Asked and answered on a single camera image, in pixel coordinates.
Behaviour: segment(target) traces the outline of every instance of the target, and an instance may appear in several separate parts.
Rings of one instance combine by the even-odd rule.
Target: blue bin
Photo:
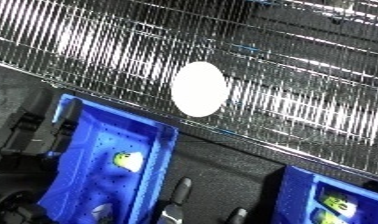
[[[323,190],[343,193],[357,200],[355,214],[348,218],[319,200]],[[288,166],[275,207],[273,224],[312,224],[318,209],[334,214],[348,224],[378,224],[378,193]]]
[[[55,119],[73,98],[62,96]],[[83,104],[59,174],[39,204],[61,224],[149,223],[177,129],[90,101]],[[139,170],[116,164],[116,156],[129,154],[143,157]]]

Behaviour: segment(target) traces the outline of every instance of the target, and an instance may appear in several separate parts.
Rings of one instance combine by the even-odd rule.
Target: black surface
[[[31,90],[44,85],[36,78],[0,68],[0,126]],[[246,223],[269,223],[284,163],[309,168],[356,184],[361,184],[364,180],[339,170],[271,153],[266,148],[245,142],[233,142],[226,136],[190,131],[193,129],[185,126],[181,130],[156,214],[170,199],[175,184],[186,176],[193,180],[191,196],[183,206],[185,223],[188,224],[223,223],[237,207],[249,210]],[[41,139],[42,134],[40,131],[37,138]]]

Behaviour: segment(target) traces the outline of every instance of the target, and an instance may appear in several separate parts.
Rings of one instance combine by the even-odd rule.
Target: black handle
[[[188,199],[191,190],[192,180],[187,177],[182,178],[172,193],[171,203],[182,205]]]

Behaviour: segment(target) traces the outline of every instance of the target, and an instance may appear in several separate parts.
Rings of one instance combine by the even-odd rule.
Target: small yellow item
[[[317,209],[312,217],[312,221],[315,224],[348,224],[324,209]]]
[[[347,218],[352,218],[357,210],[358,201],[355,197],[331,190],[323,190],[320,201]]]
[[[120,152],[114,155],[113,164],[136,173],[141,170],[143,160],[143,155],[140,152]]]

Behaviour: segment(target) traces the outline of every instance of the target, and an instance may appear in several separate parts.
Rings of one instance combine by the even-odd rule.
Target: blue edge
[[[355,215],[347,218],[319,203],[317,198],[323,188],[355,197],[358,200]],[[378,193],[297,167],[287,166],[272,224],[311,224],[313,223],[311,217],[317,208],[330,211],[349,224],[378,223]]]
[[[75,97],[71,95],[61,97],[54,115],[54,122],[62,108],[73,98]],[[113,199],[118,202],[119,207],[112,208],[113,216],[115,216],[112,223],[149,223],[174,149],[178,129],[94,102],[81,100],[84,108],[80,124],[69,149],[61,158],[56,180],[39,204],[47,209],[51,218],[61,224],[100,223],[99,220],[96,221],[93,218],[91,210],[88,210],[94,207],[93,200],[99,201],[96,203],[106,200],[106,196],[101,195],[102,192],[110,193],[112,192],[110,188],[114,188],[116,191],[113,192],[116,193],[112,194],[113,197],[120,198]],[[116,129],[119,136],[117,136],[117,131],[111,133],[112,130],[103,129],[104,127],[115,128],[116,124],[114,126],[109,124],[111,121],[107,121],[108,124],[101,124],[104,122],[102,119],[109,118],[121,126]],[[140,128],[135,132],[133,129],[135,127]],[[120,136],[120,131],[124,132],[126,137],[123,134]],[[99,147],[102,142],[107,145],[108,139],[112,139],[114,143],[109,143],[106,148]],[[130,146],[134,146],[137,150],[146,150],[144,151],[144,165],[138,173],[133,174],[124,168],[116,168],[110,161],[111,159],[105,160],[107,164],[105,162],[101,168],[97,167],[103,171],[95,170],[91,173],[92,167],[90,166],[96,164],[94,158],[100,158],[99,156],[103,154],[105,157],[113,155],[115,152],[112,150],[112,146],[120,147],[125,144],[131,144]],[[104,150],[104,153],[102,152],[101,155],[97,150]],[[110,173],[113,174],[111,177],[115,178],[113,181],[105,180],[105,177],[101,179],[102,174]]]

